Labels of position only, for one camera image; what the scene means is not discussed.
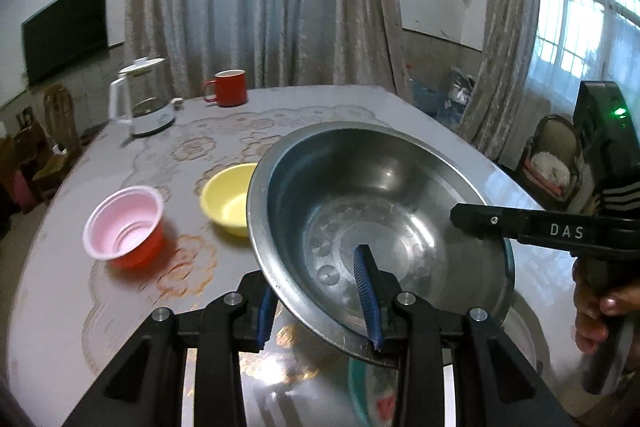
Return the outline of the person's right hand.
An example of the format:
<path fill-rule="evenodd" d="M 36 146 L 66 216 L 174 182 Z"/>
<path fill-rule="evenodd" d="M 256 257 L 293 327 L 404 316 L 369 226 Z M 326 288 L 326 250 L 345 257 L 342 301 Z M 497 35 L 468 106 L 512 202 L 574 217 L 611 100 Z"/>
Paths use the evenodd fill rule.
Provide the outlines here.
<path fill-rule="evenodd" d="M 639 282 L 615 288 L 598 297 L 586 280 L 586 269 L 576 260 L 572 273 L 574 288 L 575 343 L 584 355 L 594 355 L 608 339 L 605 317 L 618 317 L 639 311 Z"/>

